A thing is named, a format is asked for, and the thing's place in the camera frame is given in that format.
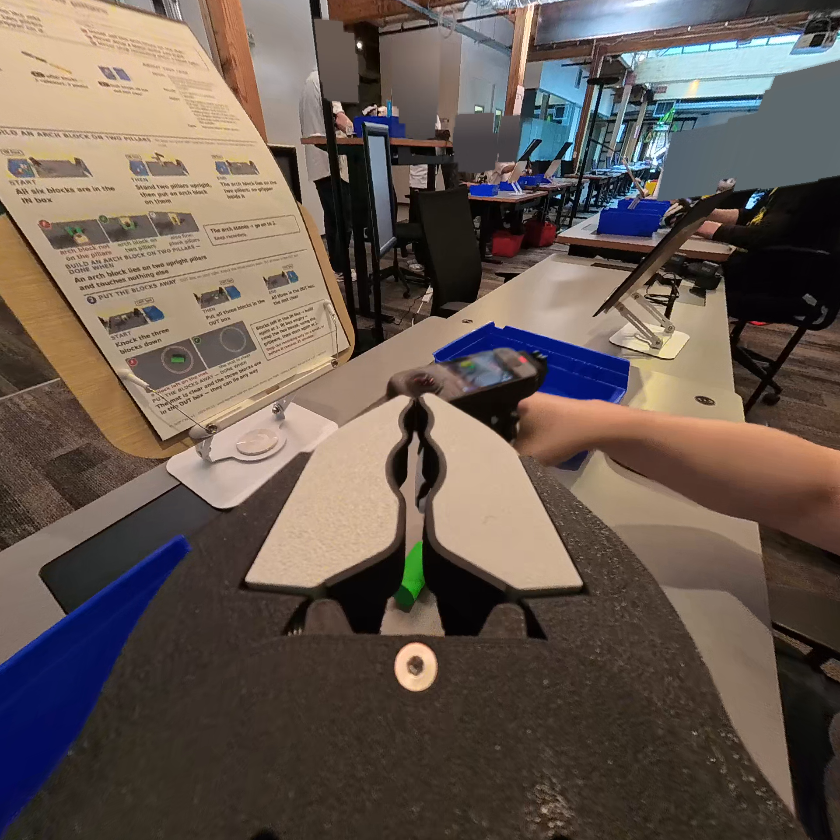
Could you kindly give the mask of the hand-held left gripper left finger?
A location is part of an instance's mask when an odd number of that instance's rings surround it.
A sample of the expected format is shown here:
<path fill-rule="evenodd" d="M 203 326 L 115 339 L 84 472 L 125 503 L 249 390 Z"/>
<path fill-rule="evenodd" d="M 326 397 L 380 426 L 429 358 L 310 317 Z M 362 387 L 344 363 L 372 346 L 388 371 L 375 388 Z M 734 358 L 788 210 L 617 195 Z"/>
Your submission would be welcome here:
<path fill-rule="evenodd" d="M 317 597 L 372 572 L 388 598 L 405 562 L 411 397 L 357 416 L 310 456 L 245 575 L 248 588 Z"/>

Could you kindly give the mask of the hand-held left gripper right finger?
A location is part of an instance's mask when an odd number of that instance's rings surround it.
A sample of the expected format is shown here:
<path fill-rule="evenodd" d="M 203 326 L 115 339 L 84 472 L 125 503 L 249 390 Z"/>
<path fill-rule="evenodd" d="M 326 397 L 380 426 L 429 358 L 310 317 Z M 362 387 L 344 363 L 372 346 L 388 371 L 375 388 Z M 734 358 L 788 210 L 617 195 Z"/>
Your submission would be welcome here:
<path fill-rule="evenodd" d="M 426 415 L 432 548 L 513 598 L 581 592 L 583 580 L 515 449 L 437 395 L 417 405 Z"/>

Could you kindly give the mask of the blue plastic bin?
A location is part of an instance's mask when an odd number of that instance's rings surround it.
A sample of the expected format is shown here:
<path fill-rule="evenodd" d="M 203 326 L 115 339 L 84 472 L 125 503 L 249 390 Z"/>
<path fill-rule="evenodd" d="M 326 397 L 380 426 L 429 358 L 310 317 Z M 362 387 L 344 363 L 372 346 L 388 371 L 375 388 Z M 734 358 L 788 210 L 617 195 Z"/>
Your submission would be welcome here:
<path fill-rule="evenodd" d="M 394 112 L 391 115 L 380 116 L 378 114 L 363 114 L 353 118 L 353 131 L 356 136 L 362 137 L 365 124 L 380 125 L 387 128 L 392 139 L 406 139 L 406 125 Z"/>
<path fill-rule="evenodd" d="M 672 202 L 652 198 L 623 199 L 616 206 L 601 210 L 598 235 L 649 238 L 662 226 Z"/>
<path fill-rule="evenodd" d="M 548 357 L 549 370 L 538 392 L 619 404 L 627 391 L 626 360 L 512 327 L 499 329 L 493 322 L 446 345 L 434 354 L 434 362 L 501 348 L 538 351 Z"/>
<path fill-rule="evenodd" d="M 191 546 L 179 535 L 1 666 L 1 830 L 82 730 L 144 610 Z"/>

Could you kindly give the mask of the green cylinder block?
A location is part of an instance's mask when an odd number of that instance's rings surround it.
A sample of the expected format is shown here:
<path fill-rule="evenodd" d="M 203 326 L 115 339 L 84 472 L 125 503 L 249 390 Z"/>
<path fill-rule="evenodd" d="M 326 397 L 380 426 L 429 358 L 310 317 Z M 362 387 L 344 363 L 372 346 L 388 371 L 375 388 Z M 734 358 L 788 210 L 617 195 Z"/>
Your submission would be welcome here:
<path fill-rule="evenodd" d="M 405 613 L 411 611 L 425 585 L 424 541 L 418 540 L 404 559 L 402 580 L 393 595 L 396 607 Z"/>

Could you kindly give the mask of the person's right forearm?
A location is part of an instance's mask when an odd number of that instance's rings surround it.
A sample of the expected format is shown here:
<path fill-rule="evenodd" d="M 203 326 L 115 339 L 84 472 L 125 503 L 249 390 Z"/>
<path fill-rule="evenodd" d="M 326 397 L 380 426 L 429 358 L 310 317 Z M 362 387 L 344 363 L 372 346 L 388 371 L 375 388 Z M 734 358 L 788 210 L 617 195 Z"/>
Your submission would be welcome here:
<path fill-rule="evenodd" d="M 595 402 L 595 446 L 617 464 L 733 518 L 839 551 L 839 453 L 750 423 Z"/>

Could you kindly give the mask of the person's right hand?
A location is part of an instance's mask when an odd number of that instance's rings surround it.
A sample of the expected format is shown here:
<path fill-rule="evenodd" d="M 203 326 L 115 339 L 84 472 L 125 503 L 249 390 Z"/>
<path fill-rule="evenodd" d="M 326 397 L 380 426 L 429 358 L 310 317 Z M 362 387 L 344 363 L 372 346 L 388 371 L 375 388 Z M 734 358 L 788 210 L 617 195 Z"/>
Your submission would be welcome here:
<path fill-rule="evenodd" d="M 556 466 L 609 442 L 624 413 L 624 406 L 608 402 L 580 401 L 537 392 L 518 405 L 518 430 L 513 447 L 519 455 Z"/>

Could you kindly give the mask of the black office chair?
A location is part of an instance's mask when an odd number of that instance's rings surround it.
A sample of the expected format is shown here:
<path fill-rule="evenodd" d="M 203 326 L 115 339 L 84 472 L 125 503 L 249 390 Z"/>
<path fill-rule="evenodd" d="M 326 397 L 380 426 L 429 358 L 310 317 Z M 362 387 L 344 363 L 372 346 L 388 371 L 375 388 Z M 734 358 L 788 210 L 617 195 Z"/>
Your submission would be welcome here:
<path fill-rule="evenodd" d="M 787 584 L 768 585 L 780 683 L 839 683 L 839 602 Z"/>
<path fill-rule="evenodd" d="M 469 189 L 419 192 L 416 206 L 433 289 L 431 314 L 446 319 L 475 302 L 480 292 L 482 263 Z"/>
<path fill-rule="evenodd" d="M 807 332 L 830 327 L 839 310 L 838 249 L 777 245 L 751 250 L 724 266 L 732 361 L 758 379 L 744 405 L 776 404 L 782 389 L 774 377 Z M 779 355 L 767 358 L 740 345 L 751 322 L 780 324 L 794 333 Z"/>

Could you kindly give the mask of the red plastic bins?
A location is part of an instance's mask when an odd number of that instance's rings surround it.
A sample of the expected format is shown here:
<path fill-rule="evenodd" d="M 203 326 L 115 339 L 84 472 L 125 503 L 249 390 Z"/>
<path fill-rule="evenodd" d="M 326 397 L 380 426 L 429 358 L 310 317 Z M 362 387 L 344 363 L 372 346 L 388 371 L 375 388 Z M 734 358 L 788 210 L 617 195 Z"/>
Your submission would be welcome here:
<path fill-rule="evenodd" d="M 492 258 L 512 258 L 525 248 L 551 246 L 557 236 L 557 225 L 540 217 L 531 217 L 517 230 L 500 227 L 490 238 Z"/>

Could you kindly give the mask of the printed instruction sheet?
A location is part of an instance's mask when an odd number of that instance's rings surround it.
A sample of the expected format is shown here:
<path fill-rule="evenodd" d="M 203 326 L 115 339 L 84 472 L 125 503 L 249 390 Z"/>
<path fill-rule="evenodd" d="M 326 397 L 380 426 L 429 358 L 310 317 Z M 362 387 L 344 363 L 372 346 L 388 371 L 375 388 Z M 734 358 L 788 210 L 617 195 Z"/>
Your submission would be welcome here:
<path fill-rule="evenodd" d="M 189 27 L 1 3 L 2 204 L 159 438 L 350 348 L 301 209 Z"/>

